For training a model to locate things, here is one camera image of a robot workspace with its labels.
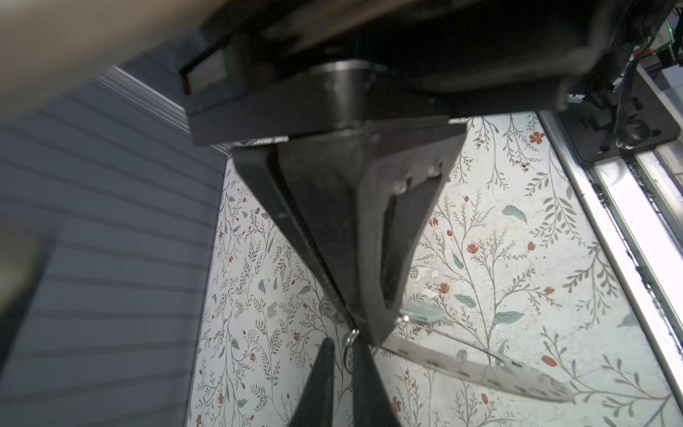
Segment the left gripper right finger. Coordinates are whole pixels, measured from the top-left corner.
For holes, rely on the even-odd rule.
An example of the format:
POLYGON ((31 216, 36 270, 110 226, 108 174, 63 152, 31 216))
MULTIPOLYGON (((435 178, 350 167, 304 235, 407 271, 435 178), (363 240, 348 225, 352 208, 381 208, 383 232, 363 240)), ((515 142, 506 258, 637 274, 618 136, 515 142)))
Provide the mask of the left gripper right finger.
POLYGON ((353 420, 356 427, 400 427, 370 346, 358 336, 352 345, 353 420))

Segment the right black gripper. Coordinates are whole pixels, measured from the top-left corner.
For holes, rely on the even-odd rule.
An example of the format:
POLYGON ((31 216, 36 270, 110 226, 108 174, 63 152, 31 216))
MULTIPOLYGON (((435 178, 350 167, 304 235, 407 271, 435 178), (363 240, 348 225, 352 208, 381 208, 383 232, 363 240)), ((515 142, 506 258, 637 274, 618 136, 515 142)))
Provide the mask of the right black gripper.
POLYGON ((368 121, 563 110, 672 1, 229 1, 181 69, 200 146, 368 121))

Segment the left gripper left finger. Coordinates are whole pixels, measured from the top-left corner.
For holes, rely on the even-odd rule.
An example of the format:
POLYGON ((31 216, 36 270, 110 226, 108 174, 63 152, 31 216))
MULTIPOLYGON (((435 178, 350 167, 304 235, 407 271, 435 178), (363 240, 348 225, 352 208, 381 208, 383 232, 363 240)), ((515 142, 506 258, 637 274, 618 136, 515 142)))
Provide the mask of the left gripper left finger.
POLYGON ((305 384, 289 427, 331 427, 334 412, 334 341, 326 338, 305 384))

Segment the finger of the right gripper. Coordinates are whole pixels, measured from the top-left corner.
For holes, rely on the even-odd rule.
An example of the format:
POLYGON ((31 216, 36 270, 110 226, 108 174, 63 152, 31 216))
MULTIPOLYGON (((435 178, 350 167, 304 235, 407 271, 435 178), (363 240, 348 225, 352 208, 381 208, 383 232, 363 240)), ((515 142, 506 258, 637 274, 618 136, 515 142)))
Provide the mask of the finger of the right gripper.
POLYGON ((279 145, 297 213, 371 344, 394 328, 409 263, 467 128, 373 123, 279 145))
POLYGON ((307 228, 279 165, 274 144, 236 147, 231 151, 236 170, 267 214, 282 231, 293 249, 314 274, 319 284, 350 326, 349 316, 339 290, 307 228))

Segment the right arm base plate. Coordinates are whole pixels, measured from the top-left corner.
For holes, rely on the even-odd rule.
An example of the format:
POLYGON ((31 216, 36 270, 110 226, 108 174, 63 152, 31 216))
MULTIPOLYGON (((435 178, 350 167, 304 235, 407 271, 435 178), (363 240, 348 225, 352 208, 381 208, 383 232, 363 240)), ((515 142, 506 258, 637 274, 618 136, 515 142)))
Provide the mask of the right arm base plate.
POLYGON ((620 55, 603 56, 575 88, 583 99, 557 114, 572 154, 584 167, 653 149, 681 133, 672 112, 638 71, 631 73, 622 95, 615 81, 627 68, 620 55))

